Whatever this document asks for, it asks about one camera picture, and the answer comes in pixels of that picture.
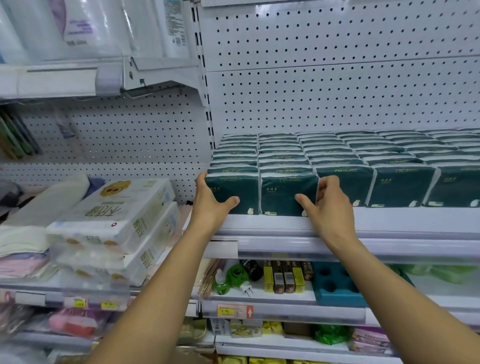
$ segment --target pegboard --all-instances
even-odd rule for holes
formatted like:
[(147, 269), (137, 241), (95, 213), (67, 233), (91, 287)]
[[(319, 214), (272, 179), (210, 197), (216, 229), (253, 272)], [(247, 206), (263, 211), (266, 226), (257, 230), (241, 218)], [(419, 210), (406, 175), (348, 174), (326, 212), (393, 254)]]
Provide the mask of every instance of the pegboard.
[(480, 57), (208, 73), (225, 133), (469, 126), (480, 120)]
[(200, 10), (207, 71), (480, 54), (475, 0), (315, 0)]
[[(207, 163), (211, 131), (198, 91), (151, 91), (156, 92), (136, 99), (57, 99), (16, 109), (44, 151), (41, 161)], [(52, 105), (76, 129), (82, 153), (62, 138)]]
[(102, 177), (106, 181), (131, 178), (168, 178), (179, 203), (193, 201), (195, 178), (207, 165), (185, 163), (4, 163), (0, 177), (23, 186), (44, 186), (76, 173)]

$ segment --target blue tray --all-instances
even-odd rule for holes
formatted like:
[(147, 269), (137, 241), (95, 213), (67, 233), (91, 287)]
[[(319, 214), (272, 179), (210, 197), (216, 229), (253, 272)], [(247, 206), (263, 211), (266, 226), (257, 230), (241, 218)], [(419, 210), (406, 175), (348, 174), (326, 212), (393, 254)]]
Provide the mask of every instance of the blue tray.
[[(322, 306), (368, 307), (359, 289), (340, 263), (313, 262), (313, 291)], [(397, 267), (403, 279), (413, 285), (405, 272)]]

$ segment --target person's right hand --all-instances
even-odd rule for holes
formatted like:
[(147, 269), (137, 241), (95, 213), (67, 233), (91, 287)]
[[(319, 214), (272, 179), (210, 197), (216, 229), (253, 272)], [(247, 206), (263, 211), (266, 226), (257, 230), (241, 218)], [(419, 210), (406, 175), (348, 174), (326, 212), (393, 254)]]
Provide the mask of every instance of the person's right hand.
[(315, 232), (330, 249), (356, 241), (353, 207), (340, 188), (337, 176), (320, 179), (317, 204), (314, 205), (304, 194), (295, 199), (306, 211)]

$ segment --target yellow price label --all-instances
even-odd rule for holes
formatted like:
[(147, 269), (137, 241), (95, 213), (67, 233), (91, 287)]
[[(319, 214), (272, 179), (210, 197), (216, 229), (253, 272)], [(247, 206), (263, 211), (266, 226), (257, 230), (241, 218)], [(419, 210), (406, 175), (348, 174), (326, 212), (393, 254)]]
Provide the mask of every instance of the yellow price label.
[(74, 298), (72, 307), (73, 308), (83, 308), (83, 309), (88, 308), (87, 300), (85, 300), (83, 298)]
[(100, 304), (100, 307), (102, 310), (116, 310), (118, 308), (118, 304), (116, 302), (103, 301)]
[(217, 316), (235, 316), (235, 309), (228, 307), (218, 307), (216, 314)]

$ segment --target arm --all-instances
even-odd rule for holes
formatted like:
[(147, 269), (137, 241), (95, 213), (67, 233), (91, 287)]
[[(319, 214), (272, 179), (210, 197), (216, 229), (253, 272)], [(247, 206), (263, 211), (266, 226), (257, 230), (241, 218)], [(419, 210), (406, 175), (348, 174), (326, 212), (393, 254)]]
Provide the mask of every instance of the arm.
[(298, 194), (313, 229), (355, 281), (404, 363), (480, 363), (480, 337), (374, 257), (357, 238), (337, 176), (321, 179), (317, 204)]
[(218, 203), (197, 178), (197, 192), (187, 230), (140, 295), (89, 356), (87, 364), (166, 364), (192, 294), (198, 266), (213, 234), (239, 203), (231, 197)]

